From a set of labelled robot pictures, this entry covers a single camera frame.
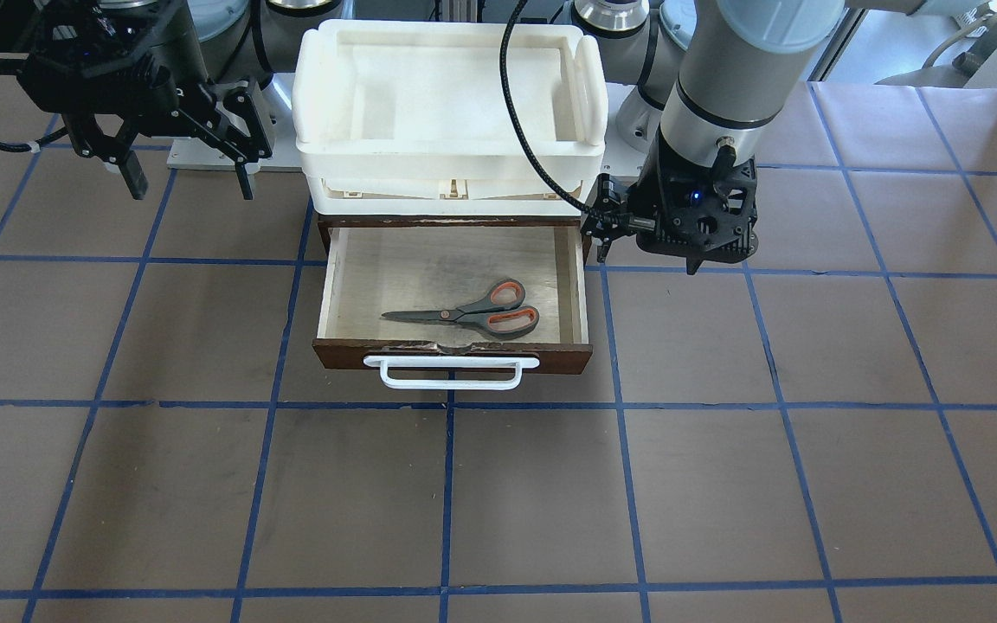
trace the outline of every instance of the table surface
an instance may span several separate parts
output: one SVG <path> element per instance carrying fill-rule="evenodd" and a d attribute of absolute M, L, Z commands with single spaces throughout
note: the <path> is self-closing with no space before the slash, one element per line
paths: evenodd
<path fill-rule="evenodd" d="M 304 178 L 165 155 L 0 154 L 0 620 L 997 620 L 997 93 L 798 86 L 759 253 L 498 394 L 322 368 Z"/>

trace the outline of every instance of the white plastic tray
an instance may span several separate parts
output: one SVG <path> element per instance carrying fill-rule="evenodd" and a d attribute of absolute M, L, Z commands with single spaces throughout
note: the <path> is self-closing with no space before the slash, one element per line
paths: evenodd
<path fill-rule="evenodd" d="M 294 129 L 318 212 L 577 216 L 518 146 L 499 84 L 502 31 L 331 20 L 307 32 Z M 509 74 L 531 149 L 565 189 L 586 196 L 608 109 L 594 39 L 569 25 L 518 25 Z"/>

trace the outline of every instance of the scissor blade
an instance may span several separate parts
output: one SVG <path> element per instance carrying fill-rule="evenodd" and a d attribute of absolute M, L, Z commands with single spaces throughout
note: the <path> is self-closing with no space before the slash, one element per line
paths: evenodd
<path fill-rule="evenodd" d="M 383 316 L 403 323 L 439 323 L 445 319 L 440 311 L 386 311 Z"/>

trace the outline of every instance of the drawer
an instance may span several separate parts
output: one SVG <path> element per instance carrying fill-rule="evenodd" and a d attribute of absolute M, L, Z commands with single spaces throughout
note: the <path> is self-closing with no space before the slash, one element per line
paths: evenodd
<path fill-rule="evenodd" d="M 318 335 L 326 368 L 377 368 L 392 388 L 511 389 L 522 371 L 581 374 L 592 355 L 576 226 L 333 228 Z M 400 323 L 384 312 L 454 308 L 517 279 L 537 328 L 499 342 L 458 324 Z M 396 368 L 510 370 L 502 382 L 396 379 Z"/>

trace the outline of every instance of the drawer handle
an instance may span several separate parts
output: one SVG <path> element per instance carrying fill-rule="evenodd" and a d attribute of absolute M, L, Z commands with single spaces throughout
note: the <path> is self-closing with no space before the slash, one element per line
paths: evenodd
<path fill-rule="evenodd" d="M 441 355 L 368 355 L 364 366 L 379 368 L 383 385 L 391 389 L 514 389 L 522 382 L 522 370 L 536 368 L 535 357 L 454 357 Z M 391 368 L 510 368 L 513 378 L 504 380 L 400 379 L 392 378 Z"/>

